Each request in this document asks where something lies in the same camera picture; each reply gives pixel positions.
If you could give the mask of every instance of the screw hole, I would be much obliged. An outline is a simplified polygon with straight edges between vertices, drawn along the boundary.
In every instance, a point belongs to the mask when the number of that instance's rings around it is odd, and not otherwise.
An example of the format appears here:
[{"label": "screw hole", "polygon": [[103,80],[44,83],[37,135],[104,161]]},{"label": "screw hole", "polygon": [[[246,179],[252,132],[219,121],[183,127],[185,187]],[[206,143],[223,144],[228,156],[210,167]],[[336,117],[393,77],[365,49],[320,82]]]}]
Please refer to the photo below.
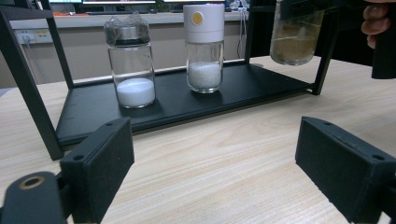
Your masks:
[{"label": "screw hole", "polygon": [[84,158],[83,155],[78,155],[78,156],[75,156],[75,157],[73,158],[73,160],[75,160],[75,161],[80,161],[80,160],[82,160],[82,158]]},{"label": "screw hole", "polygon": [[373,158],[379,161],[384,160],[385,158],[383,158],[382,156],[378,156],[378,155],[373,155]]},{"label": "screw hole", "polygon": [[20,189],[33,189],[43,183],[44,180],[44,176],[32,176],[21,182]]}]

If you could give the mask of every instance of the human hand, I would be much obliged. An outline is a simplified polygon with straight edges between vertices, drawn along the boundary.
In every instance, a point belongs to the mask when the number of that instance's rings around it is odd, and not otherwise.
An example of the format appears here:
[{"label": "human hand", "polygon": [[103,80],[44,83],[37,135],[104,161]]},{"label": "human hand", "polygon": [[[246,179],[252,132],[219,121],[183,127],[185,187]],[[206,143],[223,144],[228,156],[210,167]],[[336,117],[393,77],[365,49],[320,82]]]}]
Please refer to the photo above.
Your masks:
[{"label": "human hand", "polygon": [[368,2],[377,3],[364,9],[363,18],[365,21],[361,25],[361,31],[367,34],[367,45],[375,49],[376,35],[388,30],[390,19],[386,17],[388,13],[388,4],[396,0],[368,0]]}]

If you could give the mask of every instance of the wooden table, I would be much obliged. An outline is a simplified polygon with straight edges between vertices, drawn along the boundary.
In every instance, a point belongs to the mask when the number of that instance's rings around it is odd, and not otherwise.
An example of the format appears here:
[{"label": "wooden table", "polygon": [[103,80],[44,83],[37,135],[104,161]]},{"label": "wooden table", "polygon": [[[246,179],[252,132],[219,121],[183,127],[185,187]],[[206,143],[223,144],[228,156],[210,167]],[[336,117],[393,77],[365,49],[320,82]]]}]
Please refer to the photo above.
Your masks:
[{"label": "wooden table", "polygon": [[[251,62],[309,82],[318,67],[318,58],[302,66],[268,57]],[[39,89],[56,125],[66,85]],[[134,136],[135,164],[104,223],[347,223],[295,164],[302,116],[332,122],[396,157],[396,80],[371,79],[371,67],[332,61],[320,96],[300,94]],[[60,168],[18,89],[0,97],[0,123],[3,201],[19,177]]]}]

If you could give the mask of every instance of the white lid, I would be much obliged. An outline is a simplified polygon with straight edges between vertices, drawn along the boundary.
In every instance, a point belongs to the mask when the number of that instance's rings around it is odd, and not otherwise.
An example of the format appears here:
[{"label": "white lid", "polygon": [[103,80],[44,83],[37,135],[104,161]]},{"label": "white lid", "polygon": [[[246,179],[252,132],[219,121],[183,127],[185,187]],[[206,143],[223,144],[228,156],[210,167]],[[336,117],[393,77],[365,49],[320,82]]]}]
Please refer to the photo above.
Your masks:
[{"label": "white lid", "polygon": [[218,42],[224,39],[224,5],[186,5],[183,7],[186,41]]}]

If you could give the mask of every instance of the clear glass jar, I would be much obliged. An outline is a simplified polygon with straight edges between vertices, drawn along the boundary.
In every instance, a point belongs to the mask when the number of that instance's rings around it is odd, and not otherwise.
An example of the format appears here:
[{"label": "clear glass jar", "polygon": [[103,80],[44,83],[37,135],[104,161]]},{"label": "clear glass jar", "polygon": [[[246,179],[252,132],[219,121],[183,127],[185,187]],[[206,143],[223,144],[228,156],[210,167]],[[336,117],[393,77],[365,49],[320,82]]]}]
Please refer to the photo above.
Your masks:
[{"label": "clear glass jar", "polygon": [[119,105],[150,105],[155,100],[154,67],[149,43],[108,47]]},{"label": "clear glass jar", "polygon": [[222,82],[224,41],[212,43],[186,42],[187,83],[193,91],[217,91]]},{"label": "clear glass jar", "polygon": [[282,21],[281,0],[276,1],[270,55],[276,63],[301,65],[314,56],[324,11]]}]

